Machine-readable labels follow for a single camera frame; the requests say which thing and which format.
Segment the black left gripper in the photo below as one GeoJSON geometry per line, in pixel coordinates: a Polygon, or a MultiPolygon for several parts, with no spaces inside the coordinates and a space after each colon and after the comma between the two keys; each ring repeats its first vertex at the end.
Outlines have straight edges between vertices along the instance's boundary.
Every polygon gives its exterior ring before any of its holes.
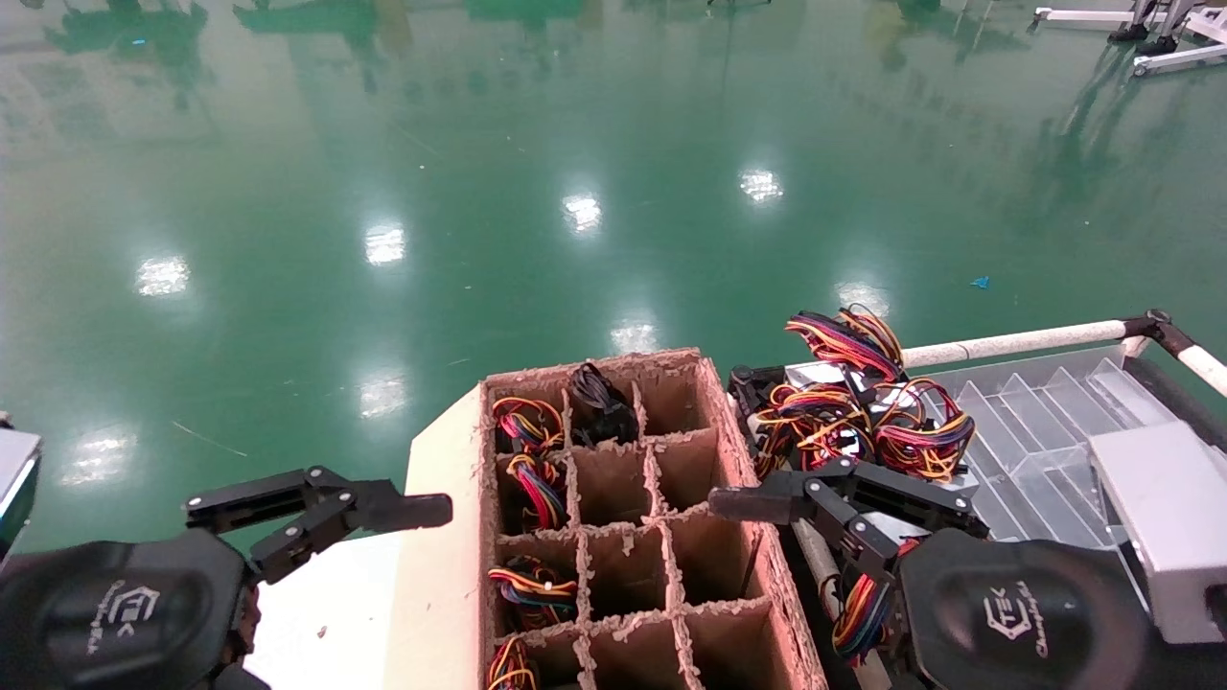
{"type": "Polygon", "coordinates": [[[260,620],[255,576],[222,534],[299,516],[252,548],[277,584],[356,530],[452,523],[447,494],[324,467],[218,487],[185,503],[187,530],[160,541],[90,541],[18,554],[2,567],[5,689],[256,689],[243,661],[260,620]]]}

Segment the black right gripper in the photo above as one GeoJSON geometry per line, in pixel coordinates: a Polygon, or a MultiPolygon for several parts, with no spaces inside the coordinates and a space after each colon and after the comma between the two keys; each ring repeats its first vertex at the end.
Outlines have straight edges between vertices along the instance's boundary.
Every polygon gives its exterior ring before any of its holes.
{"type": "Polygon", "coordinates": [[[989,528],[969,497],[902,471],[847,458],[780,469],[710,490],[709,508],[726,521],[806,521],[871,578],[893,576],[899,546],[867,514],[936,533],[899,560],[904,665],[928,689],[1135,689],[1161,654],[1117,554],[977,539],[989,528]]]}

